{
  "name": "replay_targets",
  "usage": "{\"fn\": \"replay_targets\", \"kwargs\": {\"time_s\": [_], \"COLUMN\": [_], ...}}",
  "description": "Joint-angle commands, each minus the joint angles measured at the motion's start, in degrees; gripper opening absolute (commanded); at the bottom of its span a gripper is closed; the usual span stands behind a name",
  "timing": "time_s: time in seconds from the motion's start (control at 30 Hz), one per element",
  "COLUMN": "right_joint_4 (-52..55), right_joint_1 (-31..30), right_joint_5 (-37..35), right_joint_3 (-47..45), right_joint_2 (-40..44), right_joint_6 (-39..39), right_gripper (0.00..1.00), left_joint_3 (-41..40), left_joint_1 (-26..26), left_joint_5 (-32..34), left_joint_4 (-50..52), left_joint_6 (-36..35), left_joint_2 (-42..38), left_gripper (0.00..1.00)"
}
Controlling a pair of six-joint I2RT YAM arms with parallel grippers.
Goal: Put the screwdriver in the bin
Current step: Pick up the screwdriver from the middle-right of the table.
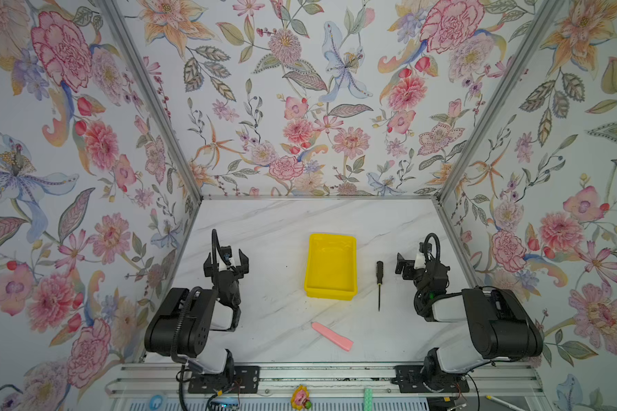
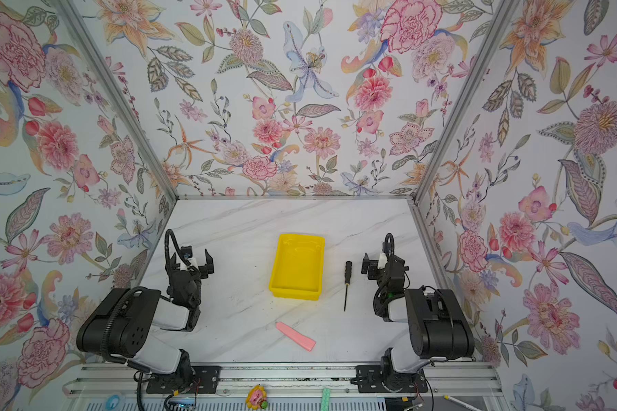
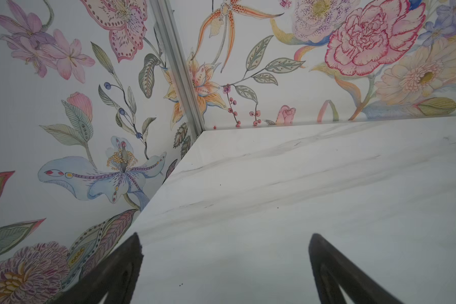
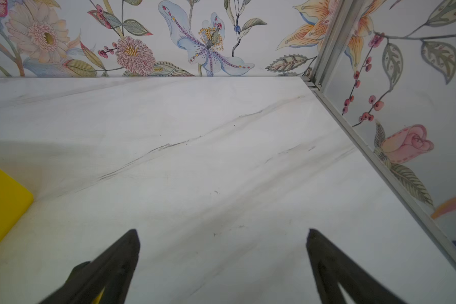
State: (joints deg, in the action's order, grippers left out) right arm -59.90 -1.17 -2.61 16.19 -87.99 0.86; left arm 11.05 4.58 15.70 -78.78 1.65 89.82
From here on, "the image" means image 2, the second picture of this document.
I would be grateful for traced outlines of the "black screwdriver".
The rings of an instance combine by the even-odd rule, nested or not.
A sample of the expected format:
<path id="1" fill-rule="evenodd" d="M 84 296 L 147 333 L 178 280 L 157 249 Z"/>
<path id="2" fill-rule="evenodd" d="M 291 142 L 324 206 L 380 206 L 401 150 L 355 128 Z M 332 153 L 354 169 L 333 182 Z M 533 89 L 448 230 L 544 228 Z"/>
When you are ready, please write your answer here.
<path id="1" fill-rule="evenodd" d="M 344 267 L 344 304 L 343 304 L 344 312 L 347 309 L 349 287 L 351 284 L 351 277 L 352 277 L 352 268 L 353 268 L 353 263 L 349 260 L 346 261 L 346 266 Z"/>

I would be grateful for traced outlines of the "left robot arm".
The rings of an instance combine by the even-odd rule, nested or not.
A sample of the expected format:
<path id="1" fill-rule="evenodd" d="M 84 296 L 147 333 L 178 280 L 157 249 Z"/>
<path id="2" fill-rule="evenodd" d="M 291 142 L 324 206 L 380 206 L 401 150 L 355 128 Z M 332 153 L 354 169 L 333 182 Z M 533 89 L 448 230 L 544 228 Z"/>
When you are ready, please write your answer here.
<path id="1" fill-rule="evenodd" d="M 162 392 L 197 391 L 205 378 L 191 364 L 190 354 L 155 337 L 152 329 L 192 332 L 201 316 L 202 281 L 214 274 L 214 259 L 196 262 L 191 246 L 179 246 L 175 233 L 165 233 L 166 296 L 143 286 L 113 289 L 81 325 L 78 349 L 108 363 L 144 374 L 144 381 Z"/>

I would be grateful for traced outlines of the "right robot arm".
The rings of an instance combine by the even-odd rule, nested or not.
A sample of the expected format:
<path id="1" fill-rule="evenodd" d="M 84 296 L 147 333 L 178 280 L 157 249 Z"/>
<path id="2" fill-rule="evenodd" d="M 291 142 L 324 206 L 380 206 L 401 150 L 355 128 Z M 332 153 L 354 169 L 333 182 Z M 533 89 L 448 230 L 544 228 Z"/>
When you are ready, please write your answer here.
<path id="1" fill-rule="evenodd" d="M 407 392 L 418 384 L 423 368 L 471 358 L 471 327 L 450 289 L 409 286 L 409 267 L 395 253 L 394 236 L 386 234 L 380 256 L 363 257 L 362 274 L 377 285 L 372 307 L 388 323 L 407 325 L 408 337 L 385 350 L 378 366 L 358 366 L 360 390 Z"/>

